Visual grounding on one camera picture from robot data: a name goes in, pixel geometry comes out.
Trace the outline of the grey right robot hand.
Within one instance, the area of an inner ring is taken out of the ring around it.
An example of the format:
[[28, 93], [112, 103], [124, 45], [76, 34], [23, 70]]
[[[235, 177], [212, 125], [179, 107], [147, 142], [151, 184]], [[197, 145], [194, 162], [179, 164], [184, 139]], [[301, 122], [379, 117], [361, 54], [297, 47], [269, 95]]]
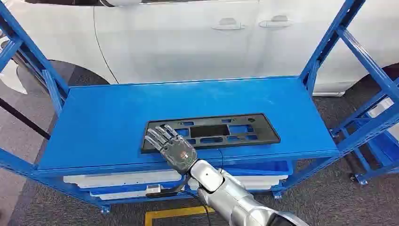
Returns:
[[144, 136], [163, 158], [168, 165], [179, 174], [185, 175], [198, 160], [195, 148], [172, 127], [165, 124], [155, 129], [148, 128], [149, 135]]

